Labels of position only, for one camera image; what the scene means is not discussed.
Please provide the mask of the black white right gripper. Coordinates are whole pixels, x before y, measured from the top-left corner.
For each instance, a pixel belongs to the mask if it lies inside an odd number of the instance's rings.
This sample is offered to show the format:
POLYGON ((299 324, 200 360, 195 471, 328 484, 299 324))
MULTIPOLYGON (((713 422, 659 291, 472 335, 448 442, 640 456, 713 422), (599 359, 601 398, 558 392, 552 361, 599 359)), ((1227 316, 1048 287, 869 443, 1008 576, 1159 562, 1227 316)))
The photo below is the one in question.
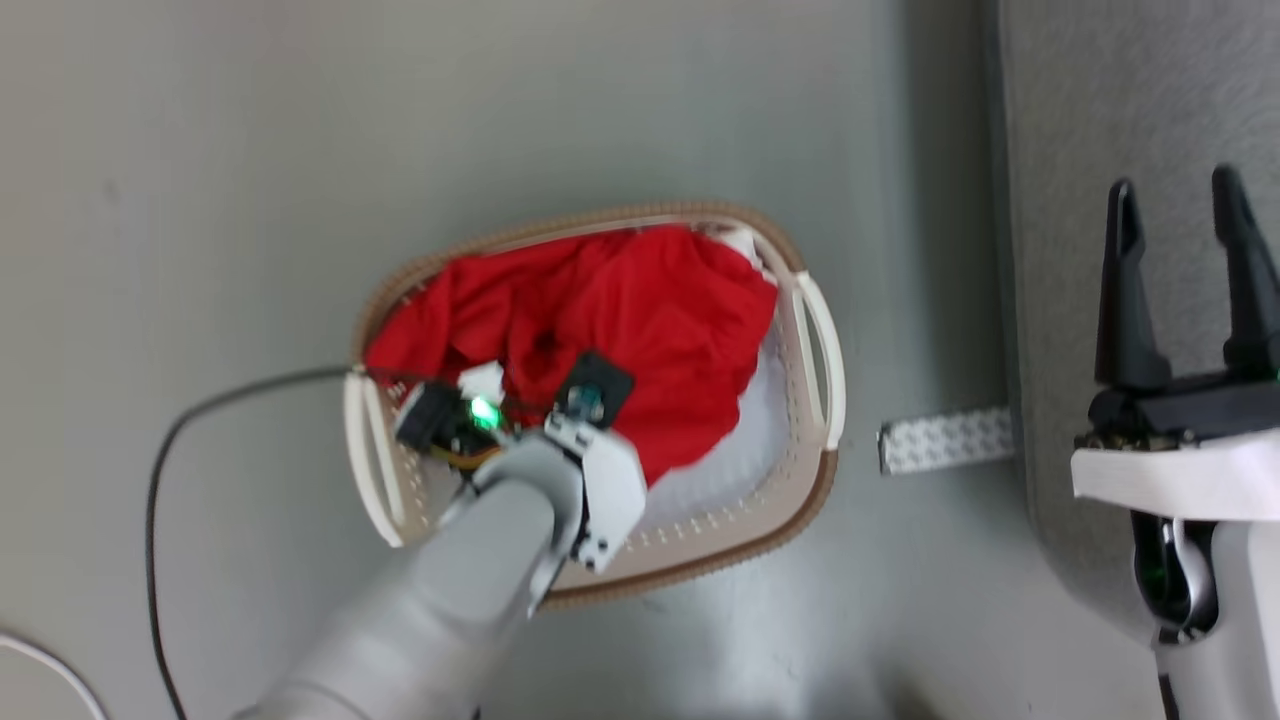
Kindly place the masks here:
POLYGON ((1155 516, 1276 521, 1277 272, 1233 165, 1212 173, 1215 234, 1228 260, 1228 373, 1171 383, 1142 275, 1146 233, 1128 178, 1108 191, 1091 428, 1075 439, 1071 489, 1155 516))

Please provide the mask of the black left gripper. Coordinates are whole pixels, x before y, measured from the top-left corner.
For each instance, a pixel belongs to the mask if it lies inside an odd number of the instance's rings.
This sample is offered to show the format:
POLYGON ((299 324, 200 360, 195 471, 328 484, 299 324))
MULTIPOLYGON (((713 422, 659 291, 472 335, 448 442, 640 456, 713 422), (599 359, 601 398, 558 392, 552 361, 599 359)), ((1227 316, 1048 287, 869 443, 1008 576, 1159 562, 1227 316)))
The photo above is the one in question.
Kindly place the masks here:
POLYGON ((396 415, 396 441, 451 468, 479 468, 507 441, 500 368, 489 363, 457 379, 428 378, 396 415))

